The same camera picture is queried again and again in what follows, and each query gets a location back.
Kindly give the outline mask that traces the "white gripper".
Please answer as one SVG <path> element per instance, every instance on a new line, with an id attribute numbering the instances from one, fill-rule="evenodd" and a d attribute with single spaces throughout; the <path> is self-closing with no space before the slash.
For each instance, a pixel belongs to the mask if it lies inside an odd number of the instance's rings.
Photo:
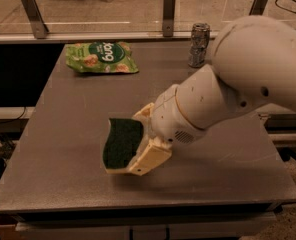
<path id="1" fill-rule="evenodd" d="M 127 173 L 145 175 L 171 157 L 172 145 L 188 145 L 206 135 L 205 130 L 194 127 L 180 111 L 176 99 L 178 88 L 178 85 L 172 85 L 154 104 L 147 104 L 132 116 L 142 122 L 151 118 L 152 131 L 158 137 L 140 145 L 127 166 Z"/>

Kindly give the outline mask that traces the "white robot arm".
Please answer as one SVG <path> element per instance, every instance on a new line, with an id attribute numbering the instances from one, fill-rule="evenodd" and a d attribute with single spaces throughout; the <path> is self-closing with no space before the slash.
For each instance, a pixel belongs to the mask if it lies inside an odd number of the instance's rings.
<path id="1" fill-rule="evenodd" d="M 215 38 L 209 64 L 133 116 L 144 135 L 126 171 L 144 175 L 212 126 L 269 103 L 296 112 L 296 30 L 263 16 L 237 19 Z"/>

